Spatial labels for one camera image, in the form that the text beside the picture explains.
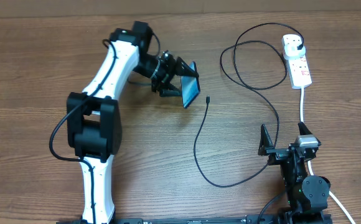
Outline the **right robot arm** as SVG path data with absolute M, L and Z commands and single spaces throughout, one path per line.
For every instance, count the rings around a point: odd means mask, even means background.
M 323 176 L 309 175 L 305 166 L 316 158 L 321 142 L 303 122 L 298 123 L 298 128 L 299 135 L 293 143 L 287 148 L 276 149 L 266 126 L 261 125 L 258 155 L 268 156 L 269 166 L 280 166 L 285 186 L 285 190 L 268 205 L 283 195 L 288 198 L 288 206 L 278 210 L 273 223 L 332 223 L 331 217 L 323 214 L 331 183 Z

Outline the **blue Galaxy smartphone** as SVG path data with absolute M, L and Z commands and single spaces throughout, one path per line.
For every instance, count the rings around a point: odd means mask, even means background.
M 196 68 L 196 63 L 192 62 L 189 66 Z M 195 100 L 200 93 L 199 78 L 194 77 L 180 77 L 181 91 L 182 91 L 182 104 L 186 109 Z

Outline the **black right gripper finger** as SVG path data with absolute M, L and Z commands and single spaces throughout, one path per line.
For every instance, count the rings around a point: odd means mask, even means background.
M 307 128 L 307 126 L 304 124 L 304 122 L 299 122 L 298 123 L 298 128 L 299 128 L 300 135 L 302 135 L 302 136 L 304 136 L 304 135 L 312 135 L 312 133 Z
M 261 125 L 259 156 L 268 156 L 274 152 L 274 145 L 264 124 Z

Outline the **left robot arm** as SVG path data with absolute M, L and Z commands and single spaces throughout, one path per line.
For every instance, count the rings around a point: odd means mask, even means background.
M 200 93 L 195 63 L 188 65 L 168 51 L 149 54 L 154 36 L 148 23 L 130 30 L 117 28 L 104 40 L 108 49 L 94 79 L 81 93 L 67 98 L 68 145 L 83 172 L 85 207 L 80 223 L 113 223 L 111 166 L 122 140 L 119 98 L 131 73 L 151 81 L 161 97 L 181 97 L 188 108 Z

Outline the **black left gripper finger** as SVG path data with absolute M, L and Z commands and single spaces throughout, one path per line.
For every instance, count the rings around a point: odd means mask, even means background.
M 160 97 L 178 97 L 182 96 L 180 89 L 172 85 L 171 83 L 165 84 L 159 89 Z
M 194 77 L 198 78 L 199 74 L 195 70 L 195 67 L 187 65 L 181 57 L 177 57 L 175 65 L 175 74 L 181 77 Z

